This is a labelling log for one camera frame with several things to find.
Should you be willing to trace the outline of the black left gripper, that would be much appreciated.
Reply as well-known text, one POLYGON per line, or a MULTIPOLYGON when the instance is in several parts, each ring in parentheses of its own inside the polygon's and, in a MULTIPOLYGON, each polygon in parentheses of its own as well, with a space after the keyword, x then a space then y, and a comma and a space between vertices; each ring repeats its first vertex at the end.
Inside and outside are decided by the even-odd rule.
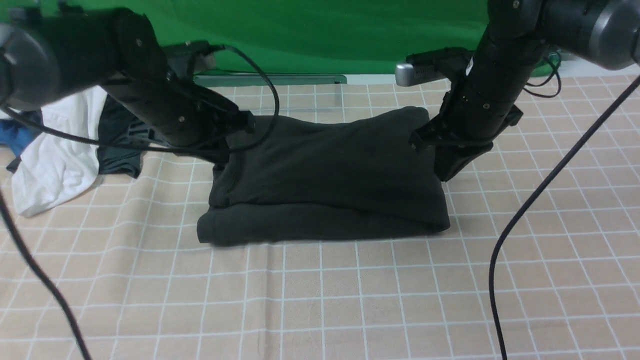
POLYGON ((193 155, 210 163, 227 163, 229 151, 247 151, 256 142, 231 147, 238 132, 253 134, 256 119, 226 96, 189 80, 133 79, 119 75, 101 88, 154 132, 176 155, 193 155))

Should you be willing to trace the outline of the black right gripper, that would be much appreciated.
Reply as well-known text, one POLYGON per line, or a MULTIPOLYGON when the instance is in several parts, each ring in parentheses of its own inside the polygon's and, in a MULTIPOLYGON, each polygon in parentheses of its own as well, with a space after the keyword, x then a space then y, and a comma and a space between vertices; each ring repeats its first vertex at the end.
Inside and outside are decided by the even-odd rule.
POLYGON ((489 152, 493 141, 510 126, 518 125, 523 112, 515 101, 524 84, 480 85, 453 82, 443 97, 439 113, 410 134, 417 151, 433 148, 434 173, 441 182, 452 180, 473 160, 489 152))

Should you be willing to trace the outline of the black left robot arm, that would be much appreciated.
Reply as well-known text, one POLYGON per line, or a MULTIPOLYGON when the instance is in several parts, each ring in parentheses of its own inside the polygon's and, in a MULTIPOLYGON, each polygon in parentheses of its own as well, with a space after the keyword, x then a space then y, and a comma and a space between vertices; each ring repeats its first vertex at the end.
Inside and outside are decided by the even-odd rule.
POLYGON ((151 21, 126 7, 64 6, 50 17, 14 7, 1 24, 1 108, 35 111, 99 87, 142 121, 136 144, 223 161, 226 137, 255 127, 250 111, 194 83, 223 49, 205 40, 161 46, 151 21))

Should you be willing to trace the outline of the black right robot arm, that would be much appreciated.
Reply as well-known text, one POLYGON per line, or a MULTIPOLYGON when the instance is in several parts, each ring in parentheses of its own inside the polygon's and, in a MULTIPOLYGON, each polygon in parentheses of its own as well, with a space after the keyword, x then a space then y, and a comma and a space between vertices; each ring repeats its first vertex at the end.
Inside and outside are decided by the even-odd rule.
POLYGON ((515 101, 549 47, 609 71, 639 62, 637 0, 490 0, 487 11, 489 23, 474 51, 412 54, 395 69, 403 87, 451 82, 439 114, 410 137, 418 150, 435 147, 434 173, 442 182, 518 123, 515 101))

